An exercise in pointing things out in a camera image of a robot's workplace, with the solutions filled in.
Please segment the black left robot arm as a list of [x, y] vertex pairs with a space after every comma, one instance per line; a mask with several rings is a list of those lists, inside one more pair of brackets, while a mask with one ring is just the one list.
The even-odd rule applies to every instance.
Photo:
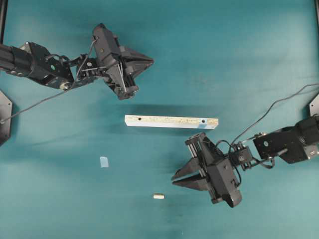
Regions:
[[102, 78], [119, 100], [132, 98], [138, 91], [135, 77], [150, 67], [154, 60], [130, 48], [120, 46], [119, 59], [102, 62], [87, 54], [70, 60], [50, 54], [33, 42], [22, 47], [0, 46], [0, 69], [10, 75], [26, 77], [34, 82], [67, 91], [85, 86]]

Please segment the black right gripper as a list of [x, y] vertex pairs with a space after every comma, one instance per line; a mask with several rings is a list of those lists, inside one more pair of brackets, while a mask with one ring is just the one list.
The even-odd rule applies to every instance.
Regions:
[[211, 196], [208, 167], [228, 158], [204, 133], [190, 137], [185, 145], [192, 157], [172, 176], [171, 179], [176, 180], [172, 184], [198, 191], [208, 191]]

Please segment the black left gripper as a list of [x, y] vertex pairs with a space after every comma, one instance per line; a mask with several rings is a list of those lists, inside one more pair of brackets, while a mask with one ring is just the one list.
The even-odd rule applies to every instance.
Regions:
[[139, 89], [134, 78], [153, 64], [153, 58], [126, 46], [119, 46], [119, 50], [119, 62], [111, 67], [102, 66], [96, 57], [96, 75], [103, 78], [119, 100], [125, 100], [134, 97]]

